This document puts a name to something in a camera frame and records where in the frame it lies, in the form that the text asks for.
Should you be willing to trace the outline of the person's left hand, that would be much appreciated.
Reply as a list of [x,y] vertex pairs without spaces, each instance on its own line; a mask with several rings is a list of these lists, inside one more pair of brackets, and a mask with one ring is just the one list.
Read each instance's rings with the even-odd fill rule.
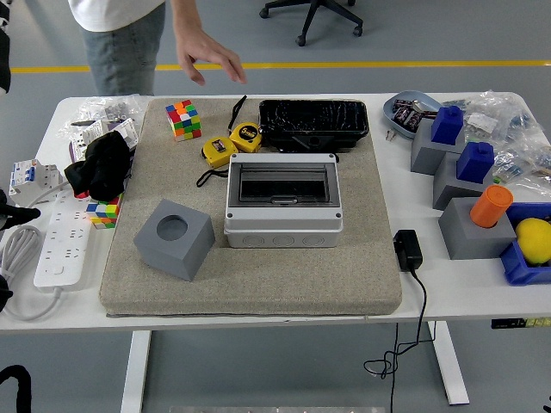
[[196,61],[219,66],[236,83],[246,83],[245,69],[239,56],[225,48],[195,24],[176,24],[176,55],[181,69],[191,81],[204,86],[204,76],[195,68]]

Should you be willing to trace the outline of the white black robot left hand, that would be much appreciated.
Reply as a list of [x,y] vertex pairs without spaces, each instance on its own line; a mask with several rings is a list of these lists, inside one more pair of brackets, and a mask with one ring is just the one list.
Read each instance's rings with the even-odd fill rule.
[[1,32],[0,32],[0,88],[1,95],[9,92],[11,70],[9,67],[10,37],[8,34],[11,0],[1,0]]

